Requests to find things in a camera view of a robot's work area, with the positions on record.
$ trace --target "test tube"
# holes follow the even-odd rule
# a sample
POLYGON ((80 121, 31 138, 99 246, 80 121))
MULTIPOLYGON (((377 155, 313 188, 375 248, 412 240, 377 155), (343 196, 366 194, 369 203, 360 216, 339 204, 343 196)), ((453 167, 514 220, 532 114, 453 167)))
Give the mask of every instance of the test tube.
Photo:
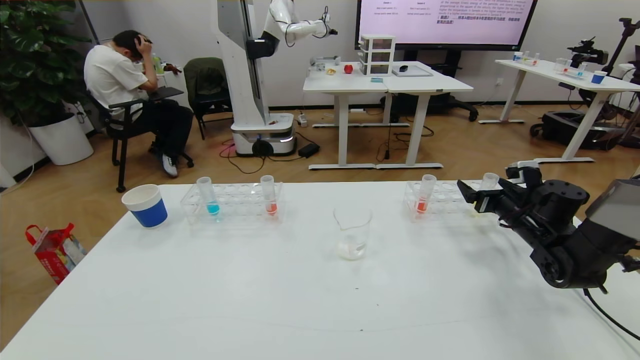
POLYGON ((276 184, 273 176, 265 175, 260 178, 262 185, 262 197, 264 198, 264 206, 267 214, 273 216, 278 212, 278 204, 276 203, 276 184))
POLYGON ((422 182, 420 183, 420 190, 418 191, 418 204, 416 210, 419 214, 424 214, 427 211, 429 205, 429 199, 433 188, 436 186, 438 179, 433 175, 422 176, 422 182))
POLYGON ((500 176, 494 174, 493 172, 487 172, 482 178, 482 183, 480 183, 480 190, 495 189, 495 186, 498 185, 499 179, 500 176))
POLYGON ((196 184, 198 185, 198 190, 200 190, 200 199, 207 205, 209 214, 217 215, 220 212, 220 205, 218 205, 216 192, 213 190, 213 185, 211 184, 211 178, 203 176, 196 180, 196 184))
POLYGON ((584 77, 584 71, 587 69, 587 63, 581 63, 578 68, 578 78, 584 77))

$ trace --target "display screen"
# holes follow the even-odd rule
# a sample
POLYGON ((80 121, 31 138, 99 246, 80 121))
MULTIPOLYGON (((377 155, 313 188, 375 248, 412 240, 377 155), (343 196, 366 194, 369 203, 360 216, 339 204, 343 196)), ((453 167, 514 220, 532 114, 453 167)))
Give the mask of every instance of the display screen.
POLYGON ((398 44, 519 47, 536 0, 360 0, 360 35, 398 44))

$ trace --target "blue liquid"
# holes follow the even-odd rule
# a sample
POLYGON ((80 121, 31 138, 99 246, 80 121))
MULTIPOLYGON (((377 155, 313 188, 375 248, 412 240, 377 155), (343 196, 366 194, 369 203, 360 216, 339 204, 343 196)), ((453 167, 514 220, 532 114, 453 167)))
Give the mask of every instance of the blue liquid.
POLYGON ((211 215, 217 215, 220 212, 220 205, 218 205, 218 203, 215 201, 211 201, 207 204, 207 211, 211 215))

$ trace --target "hand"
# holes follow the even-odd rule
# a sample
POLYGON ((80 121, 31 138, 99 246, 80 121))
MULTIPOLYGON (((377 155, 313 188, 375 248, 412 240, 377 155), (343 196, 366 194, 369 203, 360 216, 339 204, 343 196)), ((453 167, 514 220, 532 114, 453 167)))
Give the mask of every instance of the hand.
POLYGON ((147 38, 142 35, 138 35, 138 38, 136 39, 136 48, 138 49, 140 54, 142 54, 142 57, 151 55, 152 45, 149 41, 147 41, 147 38))

